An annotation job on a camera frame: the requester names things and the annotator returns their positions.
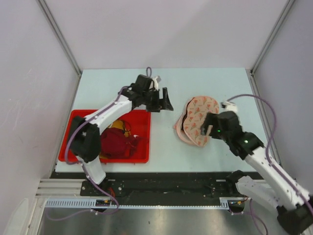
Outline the orange bra with black trim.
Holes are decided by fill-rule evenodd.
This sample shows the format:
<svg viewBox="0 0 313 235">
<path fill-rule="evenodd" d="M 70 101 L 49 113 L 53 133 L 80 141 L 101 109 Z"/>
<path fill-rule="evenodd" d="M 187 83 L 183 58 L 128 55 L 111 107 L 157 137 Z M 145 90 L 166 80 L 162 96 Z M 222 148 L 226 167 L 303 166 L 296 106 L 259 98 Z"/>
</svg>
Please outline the orange bra with black trim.
<svg viewBox="0 0 313 235">
<path fill-rule="evenodd" d="M 185 120 L 186 120 L 186 118 L 187 118 L 187 116 L 188 116 L 187 108 L 188 108 L 189 104 L 192 102 L 193 99 L 194 99 L 194 98 L 191 98 L 191 99 L 187 102 L 187 104 L 185 105 L 185 113 L 184 113 L 183 118 L 182 118 L 182 121 L 181 121 L 181 131 L 184 130 L 183 124 L 184 124 L 184 122 L 185 122 Z"/>
</svg>

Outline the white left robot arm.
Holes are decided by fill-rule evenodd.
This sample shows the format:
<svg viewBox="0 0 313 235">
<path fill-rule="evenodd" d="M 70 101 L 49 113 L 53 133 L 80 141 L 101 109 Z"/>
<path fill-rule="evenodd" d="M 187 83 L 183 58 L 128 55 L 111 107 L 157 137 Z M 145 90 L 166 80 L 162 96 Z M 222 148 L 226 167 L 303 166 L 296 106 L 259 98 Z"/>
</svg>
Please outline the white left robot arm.
<svg viewBox="0 0 313 235">
<path fill-rule="evenodd" d="M 85 117 L 73 118 L 65 159 L 68 159 L 69 152 L 76 156 L 76 163 L 81 165 L 86 177 L 92 182 L 91 190 L 96 195 L 104 195 L 108 190 L 108 183 L 104 181 L 106 173 L 99 158 L 101 135 L 105 129 L 122 115 L 142 105 L 148 112 L 173 111 L 167 88 L 159 88 L 160 81 L 160 76 L 140 74 L 134 83 L 123 86 L 109 104 Z"/>
</svg>

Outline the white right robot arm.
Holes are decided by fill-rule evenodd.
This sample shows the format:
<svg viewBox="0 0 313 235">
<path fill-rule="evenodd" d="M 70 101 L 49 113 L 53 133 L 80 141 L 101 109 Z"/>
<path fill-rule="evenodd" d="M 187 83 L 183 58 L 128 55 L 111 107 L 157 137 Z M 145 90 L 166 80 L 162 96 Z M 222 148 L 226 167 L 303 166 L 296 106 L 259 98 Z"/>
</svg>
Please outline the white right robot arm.
<svg viewBox="0 0 313 235">
<path fill-rule="evenodd" d="M 233 111 L 208 113 L 201 134 L 223 140 L 230 151 L 253 167 L 270 186 L 266 188 L 237 170 L 225 184 L 230 196 L 248 196 L 277 216 L 278 223 L 290 235 L 299 235 L 313 224 L 313 195 L 297 183 L 269 156 L 263 142 L 245 132 Z"/>
</svg>

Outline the yellow garment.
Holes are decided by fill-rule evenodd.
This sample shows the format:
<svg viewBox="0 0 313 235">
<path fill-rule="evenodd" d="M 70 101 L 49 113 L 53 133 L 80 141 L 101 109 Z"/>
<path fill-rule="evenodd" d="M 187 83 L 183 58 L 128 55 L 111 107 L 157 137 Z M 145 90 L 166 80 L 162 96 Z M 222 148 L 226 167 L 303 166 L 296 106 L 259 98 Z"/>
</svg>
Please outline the yellow garment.
<svg viewBox="0 0 313 235">
<path fill-rule="evenodd" d="M 116 120 L 101 134 L 101 153 L 103 159 L 126 159 L 130 157 L 129 131 L 122 120 Z"/>
</svg>

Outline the dark red garment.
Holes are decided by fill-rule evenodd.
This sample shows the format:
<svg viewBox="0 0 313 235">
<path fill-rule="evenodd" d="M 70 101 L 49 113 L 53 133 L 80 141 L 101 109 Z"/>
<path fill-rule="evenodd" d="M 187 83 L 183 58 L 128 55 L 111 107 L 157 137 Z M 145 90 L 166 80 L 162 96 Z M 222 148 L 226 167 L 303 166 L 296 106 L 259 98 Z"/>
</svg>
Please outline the dark red garment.
<svg viewBox="0 0 313 235">
<path fill-rule="evenodd" d="M 125 136 L 125 132 L 118 128 L 106 129 L 100 137 L 101 156 L 107 159 L 129 159 L 148 141 L 138 135 Z"/>
</svg>

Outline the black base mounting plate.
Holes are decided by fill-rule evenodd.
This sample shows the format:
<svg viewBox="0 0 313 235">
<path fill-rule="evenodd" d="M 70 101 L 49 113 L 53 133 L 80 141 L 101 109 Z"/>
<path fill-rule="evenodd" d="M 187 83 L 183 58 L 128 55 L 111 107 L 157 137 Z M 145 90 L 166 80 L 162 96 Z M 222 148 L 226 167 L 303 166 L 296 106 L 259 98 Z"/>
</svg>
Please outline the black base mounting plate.
<svg viewBox="0 0 313 235">
<path fill-rule="evenodd" d="M 178 173 L 108 173 L 98 185 L 85 180 L 81 195 L 98 196 L 99 188 L 124 197 L 132 192 L 200 193 L 209 197 L 242 197 L 233 183 L 227 182 L 229 172 Z"/>
</svg>

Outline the right aluminium frame post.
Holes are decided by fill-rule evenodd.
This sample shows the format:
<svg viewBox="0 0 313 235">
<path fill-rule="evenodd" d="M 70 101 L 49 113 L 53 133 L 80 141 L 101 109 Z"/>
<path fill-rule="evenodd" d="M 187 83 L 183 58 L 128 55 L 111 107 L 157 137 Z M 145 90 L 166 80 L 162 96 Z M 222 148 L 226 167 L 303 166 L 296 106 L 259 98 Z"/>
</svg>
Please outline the right aluminium frame post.
<svg viewBox="0 0 313 235">
<path fill-rule="evenodd" d="M 286 4 L 284 5 L 281 13 L 279 14 L 277 21 L 275 22 L 269 36 L 267 37 L 265 41 L 265 44 L 263 45 L 252 67 L 249 69 L 249 72 L 251 73 L 251 75 L 254 75 L 257 69 L 259 68 L 259 65 L 263 61 L 267 52 L 269 51 L 271 45 L 276 39 L 281 28 L 283 27 L 285 21 L 287 20 L 287 17 L 289 16 L 289 13 L 292 11 L 292 8 L 296 2 L 297 2 L 296 0 L 288 0 Z"/>
</svg>

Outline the aluminium frame post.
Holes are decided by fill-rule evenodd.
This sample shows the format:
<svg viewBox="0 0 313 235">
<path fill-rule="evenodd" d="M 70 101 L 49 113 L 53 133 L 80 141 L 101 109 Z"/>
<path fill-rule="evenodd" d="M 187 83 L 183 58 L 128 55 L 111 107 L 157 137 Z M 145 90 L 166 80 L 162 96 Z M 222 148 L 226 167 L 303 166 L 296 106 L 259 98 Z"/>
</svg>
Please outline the aluminium frame post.
<svg viewBox="0 0 313 235">
<path fill-rule="evenodd" d="M 284 5 L 281 13 L 279 14 L 277 21 L 275 22 L 269 36 L 267 37 L 265 41 L 265 44 L 263 45 L 252 67 L 249 69 L 249 72 L 251 73 L 251 75 L 254 75 L 257 69 L 259 68 L 259 65 L 263 61 L 267 52 L 269 51 L 271 45 L 276 39 L 281 28 L 283 27 L 285 21 L 287 20 L 287 17 L 289 16 L 289 13 L 292 11 L 292 8 L 296 2 L 297 2 L 296 0 L 288 0 L 286 4 Z"/>
<path fill-rule="evenodd" d="M 80 78 L 82 75 L 82 70 L 80 69 L 57 21 L 55 20 L 55 17 L 52 14 L 52 11 L 50 10 L 47 2 L 45 0 L 36 0 L 36 3 L 38 4 L 39 8 L 41 9 L 44 17 L 46 18 L 49 26 L 52 29 L 52 32 L 54 33 L 57 41 L 59 42 L 65 56 L 69 60 L 72 68 L 74 69 L 75 73 Z"/>
</svg>

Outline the left aluminium frame post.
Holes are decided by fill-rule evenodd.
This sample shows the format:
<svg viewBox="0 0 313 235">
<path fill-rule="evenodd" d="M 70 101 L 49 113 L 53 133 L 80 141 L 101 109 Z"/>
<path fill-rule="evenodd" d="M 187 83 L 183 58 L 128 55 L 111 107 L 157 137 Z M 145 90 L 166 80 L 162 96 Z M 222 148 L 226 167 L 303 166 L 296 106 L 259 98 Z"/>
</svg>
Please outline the left aluminium frame post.
<svg viewBox="0 0 313 235">
<path fill-rule="evenodd" d="M 49 26 L 52 29 L 52 32 L 54 33 L 57 41 L 59 42 L 65 56 L 69 60 L 72 68 L 74 69 L 75 73 L 80 78 L 82 75 L 82 70 L 80 69 L 57 21 L 55 20 L 55 17 L 52 14 L 52 11 L 50 10 L 47 2 L 45 0 L 36 0 L 36 3 L 38 4 L 39 8 L 41 9 L 44 17 L 46 18 Z"/>
</svg>

